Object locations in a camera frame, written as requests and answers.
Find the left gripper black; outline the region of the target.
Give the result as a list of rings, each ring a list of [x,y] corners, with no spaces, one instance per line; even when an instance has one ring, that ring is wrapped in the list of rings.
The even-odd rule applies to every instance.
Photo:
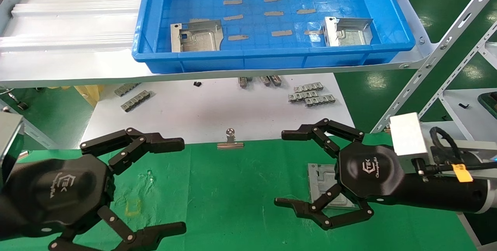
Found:
[[[124,173],[147,153],[180,152],[183,138],[163,138],[134,128],[82,142],[84,156],[45,159],[14,166],[4,185],[4,239],[62,233],[50,251],[97,251],[73,242],[101,221],[121,242],[114,251],[156,251],[165,237],[186,233],[184,222],[145,227],[133,232],[110,208],[114,176]],[[108,166],[97,157],[119,151]]]

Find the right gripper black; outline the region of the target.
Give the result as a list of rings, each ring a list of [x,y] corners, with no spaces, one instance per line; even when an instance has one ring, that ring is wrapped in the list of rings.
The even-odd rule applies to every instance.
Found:
[[[352,142],[343,149],[327,133]],[[284,130],[284,141],[316,142],[330,157],[337,158],[337,184],[316,201],[275,198],[278,207],[293,209],[296,217],[314,221],[321,229],[331,230],[368,221],[374,210],[368,202],[388,202],[405,179],[405,171],[392,147],[364,145],[365,133],[348,125],[324,118],[315,124],[303,124],[297,130]],[[358,210],[327,216],[323,209],[341,193],[358,202]]]

